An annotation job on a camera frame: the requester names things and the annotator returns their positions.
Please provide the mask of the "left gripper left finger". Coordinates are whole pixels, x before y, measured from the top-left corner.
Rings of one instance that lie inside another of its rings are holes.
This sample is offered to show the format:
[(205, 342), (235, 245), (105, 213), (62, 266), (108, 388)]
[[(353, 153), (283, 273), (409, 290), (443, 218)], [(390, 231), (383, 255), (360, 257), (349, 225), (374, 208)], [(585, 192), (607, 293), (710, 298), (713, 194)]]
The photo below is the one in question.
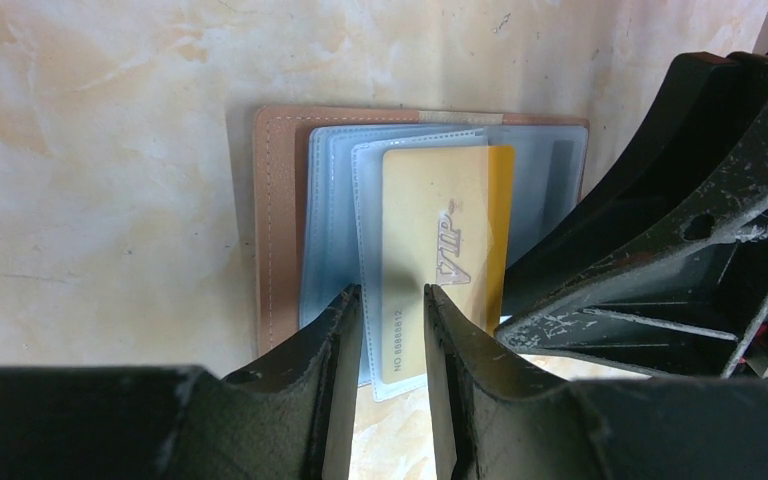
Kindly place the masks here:
[(0, 367), (0, 479), (344, 479), (361, 290), (216, 377), (197, 365)]

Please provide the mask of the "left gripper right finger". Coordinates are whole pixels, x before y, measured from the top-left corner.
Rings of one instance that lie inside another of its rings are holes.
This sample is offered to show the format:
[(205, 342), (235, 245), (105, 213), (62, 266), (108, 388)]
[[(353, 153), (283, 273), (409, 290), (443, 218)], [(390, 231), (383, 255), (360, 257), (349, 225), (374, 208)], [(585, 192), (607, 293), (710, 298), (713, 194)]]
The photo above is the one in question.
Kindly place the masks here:
[(768, 479), (768, 380), (567, 381), (424, 289), (441, 479)]

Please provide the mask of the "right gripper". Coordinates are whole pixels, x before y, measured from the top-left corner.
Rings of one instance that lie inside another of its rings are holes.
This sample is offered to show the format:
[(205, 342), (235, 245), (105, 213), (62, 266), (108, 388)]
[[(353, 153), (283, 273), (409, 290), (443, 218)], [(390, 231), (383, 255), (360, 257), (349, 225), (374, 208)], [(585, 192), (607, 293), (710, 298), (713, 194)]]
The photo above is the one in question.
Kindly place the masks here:
[(507, 269), (516, 315), (497, 340), (649, 375), (744, 363), (768, 378), (767, 99), (768, 52), (677, 56), (613, 166)]

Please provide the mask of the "pink leather card holder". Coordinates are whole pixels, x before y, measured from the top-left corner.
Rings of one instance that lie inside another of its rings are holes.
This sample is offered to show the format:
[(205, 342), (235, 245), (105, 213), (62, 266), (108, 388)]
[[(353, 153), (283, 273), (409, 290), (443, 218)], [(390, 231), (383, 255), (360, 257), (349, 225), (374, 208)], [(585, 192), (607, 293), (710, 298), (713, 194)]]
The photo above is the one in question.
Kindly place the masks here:
[(312, 131), (328, 126), (422, 123), (590, 126), (587, 119), (570, 115), (321, 105), (259, 109), (253, 127), (258, 355), (298, 330)]

